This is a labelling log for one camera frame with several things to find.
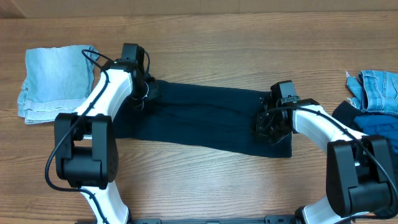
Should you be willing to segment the black t-shirt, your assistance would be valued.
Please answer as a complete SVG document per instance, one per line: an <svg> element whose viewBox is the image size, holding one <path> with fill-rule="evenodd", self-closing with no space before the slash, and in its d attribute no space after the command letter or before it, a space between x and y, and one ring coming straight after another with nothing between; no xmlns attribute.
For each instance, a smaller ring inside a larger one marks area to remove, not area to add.
<svg viewBox="0 0 398 224"><path fill-rule="evenodd" d="M254 134L261 98L268 92L158 82L160 98L143 110L123 104L114 118L116 138L204 146L252 156L288 158L292 136L272 144Z"/></svg>

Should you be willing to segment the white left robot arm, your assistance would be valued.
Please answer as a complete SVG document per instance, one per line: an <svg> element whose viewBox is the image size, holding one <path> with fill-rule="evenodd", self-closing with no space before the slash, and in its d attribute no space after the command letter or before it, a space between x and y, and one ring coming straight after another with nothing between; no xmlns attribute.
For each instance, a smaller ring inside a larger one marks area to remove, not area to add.
<svg viewBox="0 0 398 224"><path fill-rule="evenodd" d="M136 59L108 61L89 97L72 113L55 119L55 150L59 179L68 192L81 193L95 214L96 223L132 223L117 185L119 155L113 121L123 103L143 109L157 93L155 78Z"/></svg>

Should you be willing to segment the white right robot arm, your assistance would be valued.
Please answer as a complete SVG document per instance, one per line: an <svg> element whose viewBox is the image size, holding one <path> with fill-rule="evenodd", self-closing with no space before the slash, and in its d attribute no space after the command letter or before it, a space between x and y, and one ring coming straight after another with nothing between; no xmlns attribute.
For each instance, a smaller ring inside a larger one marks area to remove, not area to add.
<svg viewBox="0 0 398 224"><path fill-rule="evenodd" d="M313 99L261 101L254 133L275 144L288 134L303 134L327 156L326 195L294 215L266 217L271 223L353 223L397 216L397 187L387 141L355 131Z"/></svg>

